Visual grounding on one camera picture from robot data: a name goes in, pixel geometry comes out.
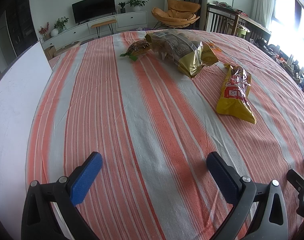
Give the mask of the yellow red chips bag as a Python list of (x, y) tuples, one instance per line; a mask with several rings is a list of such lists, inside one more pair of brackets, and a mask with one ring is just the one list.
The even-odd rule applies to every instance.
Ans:
[(216, 111), (256, 124), (256, 119), (248, 101), (251, 89), (251, 74), (241, 66), (225, 63), (228, 72), (221, 87)]

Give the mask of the wooden stool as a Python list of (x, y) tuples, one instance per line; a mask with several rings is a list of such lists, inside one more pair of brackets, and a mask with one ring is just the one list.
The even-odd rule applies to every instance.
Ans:
[(93, 23), (89, 23), (89, 31), (91, 35), (100, 38), (108, 35), (113, 35), (116, 30), (117, 20), (112, 18), (110, 20), (100, 20)]

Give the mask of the striped orange grey tablecloth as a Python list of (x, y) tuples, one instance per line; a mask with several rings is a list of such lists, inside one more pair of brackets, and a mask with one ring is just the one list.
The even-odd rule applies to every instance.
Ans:
[[(289, 236), (303, 224), (286, 174), (304, 176), (304, 93), (251, 43), (197, 35), (219, 61), (192, 79), (152, 52), (120, 57), (143, 31), (93, 40), (50, 61), (26, 181), (51, 183), (99, 152), (102, 170), (78, 209), (100, 239), (209, 239), (231, 208), (206, 170), (213, 151), (255, 182), (277, 179)], [(251, 74), (256, 124), (217, 113), (225, 63)]]

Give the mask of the gold clear nut bag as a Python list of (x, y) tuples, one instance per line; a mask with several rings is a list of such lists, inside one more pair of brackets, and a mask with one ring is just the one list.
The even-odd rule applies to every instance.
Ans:
[(166, 29), (148, 33), (145, 39), (163, 60), (173, 61), (178, 71), (191, 79), (218, 62), (209, 44), (190, 30)]

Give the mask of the green potted plant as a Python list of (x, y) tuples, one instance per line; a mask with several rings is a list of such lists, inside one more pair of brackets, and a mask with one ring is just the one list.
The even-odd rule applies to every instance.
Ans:
[(133, 11), (140, 11), (141, 7), (145, 6), (149, 0), (127, 0), (127, 4), (132, 7)]

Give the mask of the orange lounge chair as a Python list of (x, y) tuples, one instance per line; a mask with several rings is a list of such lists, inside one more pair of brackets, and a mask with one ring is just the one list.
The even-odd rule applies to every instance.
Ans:
[(152, 15), (158, 22), (170, 28), (185, 28), (195, 23), (200, 16), (197, 16), (201, 5), (198, 3), (167, 0), (168, 10), (163, 11), (154, 7), (151, 11)]

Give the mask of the white tv cabinet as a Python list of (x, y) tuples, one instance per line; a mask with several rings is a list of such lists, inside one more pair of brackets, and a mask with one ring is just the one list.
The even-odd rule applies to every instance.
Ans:
[(47, 49), (54, 46), (60, 49), (76, 41), (83, 42), (91, 38), (100, 38), (123, 31), (143, 29), (147, 26), (146, 11), (126, 12), (76, 25), (42, 42), (42, 47)]

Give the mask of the small green brown snack packet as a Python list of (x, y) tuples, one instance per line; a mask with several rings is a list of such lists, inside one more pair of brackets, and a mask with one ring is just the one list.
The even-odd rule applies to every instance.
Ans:
[(120, 57), (128, 57), (132, 61), (136, 61), (138, 56), (145, 54), (151, 49), (150, 44), (145, 40), (139, 40), (132, 43), (125, 53), (122, 53)]

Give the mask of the red flower vase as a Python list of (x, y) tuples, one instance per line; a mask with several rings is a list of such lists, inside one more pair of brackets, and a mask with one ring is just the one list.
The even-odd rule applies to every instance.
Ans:
[(38, 30), (39, 34), (42, 36), (44, 41), (47, 41), (50, 37), (49, 34), (49, 22), (46, 23), (46, 25), (44, 27), (40, 27), (40, 29)]

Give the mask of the white board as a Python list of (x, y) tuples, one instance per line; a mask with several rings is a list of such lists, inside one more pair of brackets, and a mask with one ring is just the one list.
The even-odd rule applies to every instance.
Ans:
[(13, 238), (21, 234), (29, 134), (51, 74), (36, 42), (0, 76), (0, 221)]

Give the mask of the black television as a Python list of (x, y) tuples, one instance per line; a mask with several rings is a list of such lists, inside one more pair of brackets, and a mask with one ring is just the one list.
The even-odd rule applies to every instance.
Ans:
[(89, 19), (116, 13), (115, 0), (82, 0), (72, 4), (76, 24)]

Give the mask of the wooden side table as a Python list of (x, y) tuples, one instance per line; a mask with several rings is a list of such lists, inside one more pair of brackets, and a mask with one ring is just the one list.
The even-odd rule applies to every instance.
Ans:
[(271, 32), (266, 27), (245, 16), (243, 13), (211, 3), (207, 4), (204, 30), (234, 35), (247, 41), (250, 39), (263, 39), (268, 42), (271, 36)]

